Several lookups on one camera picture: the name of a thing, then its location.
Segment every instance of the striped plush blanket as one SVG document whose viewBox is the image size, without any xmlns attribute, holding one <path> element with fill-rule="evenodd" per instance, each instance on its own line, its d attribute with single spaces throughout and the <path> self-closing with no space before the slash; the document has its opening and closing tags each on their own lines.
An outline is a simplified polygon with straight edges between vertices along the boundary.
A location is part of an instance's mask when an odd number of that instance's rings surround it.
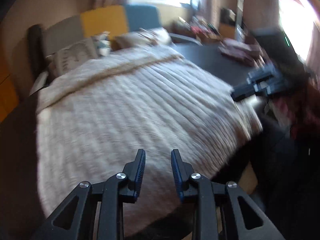
<svg viewBox="0 0 320 240">
<path fill-rule="evenodd" d="M 121 50 L 90 60 L 39 93 L 38 190 L 48 216 L 82 180 L 97 183 L 146 151 L 140 198 L 124 205 L 125 235 L 179 205 L 170 153 L 214 176 L 261 131 L 231 87 L 169 47 Z"/>
</svg>

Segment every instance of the yellow headboard panel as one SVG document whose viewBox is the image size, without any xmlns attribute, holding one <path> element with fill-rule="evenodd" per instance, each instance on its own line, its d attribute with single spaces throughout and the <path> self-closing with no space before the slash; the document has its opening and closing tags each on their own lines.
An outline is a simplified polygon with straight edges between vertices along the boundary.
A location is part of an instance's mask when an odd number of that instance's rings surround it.
<svg viewBox="0 0 320 240">
<path fill-rule="evenodd" d="M 85 38 L 108 31 L 112 40 L 113 37 L 129 31 L 126 13 L 121 5 L 86 11 L 80 18 Z"/>
</svg>

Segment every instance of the triangular cutout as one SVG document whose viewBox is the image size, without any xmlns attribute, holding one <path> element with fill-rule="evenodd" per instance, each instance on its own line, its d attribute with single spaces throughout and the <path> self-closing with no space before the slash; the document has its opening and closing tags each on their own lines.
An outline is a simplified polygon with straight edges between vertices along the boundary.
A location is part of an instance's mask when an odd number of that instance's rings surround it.
<svg viewBox="0 0 320 240">
<path fill-rule="evenodd" d="M 53 225 L 69 230 L 72 225 L 73 217 L 76 212 L 79 197 L 75 196 L 69 204 L 61 211 L 57 218 L 53 221 Z"/>
<path fill-rule="evenodd" d="M 244 220 L 245 228 L 250 230 L 253 228 L 261 227 L 263 225 L 262 219 L 255 213 L 243 197 L 238 197 L 242 217 Z"/>
</svg>

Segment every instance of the white fluffy blanket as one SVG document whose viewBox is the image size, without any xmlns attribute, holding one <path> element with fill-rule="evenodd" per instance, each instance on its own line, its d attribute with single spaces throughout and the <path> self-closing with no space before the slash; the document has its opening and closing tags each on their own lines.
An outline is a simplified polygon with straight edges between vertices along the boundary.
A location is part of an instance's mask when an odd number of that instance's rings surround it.
<svg viewBox="0 0 320 240">
<path fill-rule="evenodd" d="M 97 183 L 146 151 L 140 198 L 124 205 L 125 235 L 179 205 L 170 154 L 208 178 L 261 131 L 231 87 L 169 47 L 90 60 L 39 93 L 38 190 L 48 216 L 82 180 Z"/>
</svg>

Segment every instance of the green light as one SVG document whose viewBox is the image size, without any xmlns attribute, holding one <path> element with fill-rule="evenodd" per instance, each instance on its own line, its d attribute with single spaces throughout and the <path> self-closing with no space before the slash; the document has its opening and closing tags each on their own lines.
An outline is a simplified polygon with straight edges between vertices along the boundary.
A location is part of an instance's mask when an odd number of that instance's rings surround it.
<svg viewBox="0 0 320 240">
<path fill-rule="evenodd" d="M 287 42 L 287 44 L 288 44 L 288 47 L 290 47 L 290 44 L 289 44 L 289 42 L 288 42 L 288 40 L 287 40 L 287 37 L 286 36 L 284 36 L 284 38 L 285 38 L 285 41 Z"/>
</svg>

